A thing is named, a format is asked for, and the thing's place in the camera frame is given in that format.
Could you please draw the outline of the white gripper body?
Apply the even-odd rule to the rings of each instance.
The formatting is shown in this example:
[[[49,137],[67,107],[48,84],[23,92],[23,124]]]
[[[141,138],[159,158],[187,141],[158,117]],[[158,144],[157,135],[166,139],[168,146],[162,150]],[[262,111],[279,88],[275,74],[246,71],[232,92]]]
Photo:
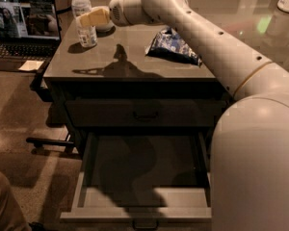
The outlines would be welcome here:
[[[110,17],[117,26],[150,24],[151,17],[146,14],[142,0],[111,0]]]

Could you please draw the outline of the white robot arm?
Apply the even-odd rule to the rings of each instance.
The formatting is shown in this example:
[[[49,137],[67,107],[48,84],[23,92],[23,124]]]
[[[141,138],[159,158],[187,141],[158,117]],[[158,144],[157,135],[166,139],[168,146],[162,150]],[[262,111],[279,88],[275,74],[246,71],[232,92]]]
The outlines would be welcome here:
[[[289,72],[193,11],[187,0],[111,0],[81,26],[164,23],[234,98],[211,143],[212,231],[289,231]]]

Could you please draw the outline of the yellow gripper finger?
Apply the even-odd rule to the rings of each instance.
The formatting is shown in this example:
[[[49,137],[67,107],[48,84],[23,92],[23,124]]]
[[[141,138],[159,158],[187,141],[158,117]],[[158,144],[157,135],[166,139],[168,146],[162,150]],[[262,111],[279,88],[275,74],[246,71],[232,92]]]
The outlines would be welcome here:
[[[104,8],[92,9],[78,17],[78,24],[82,27],[104,26],[110,22],[109,12]]]

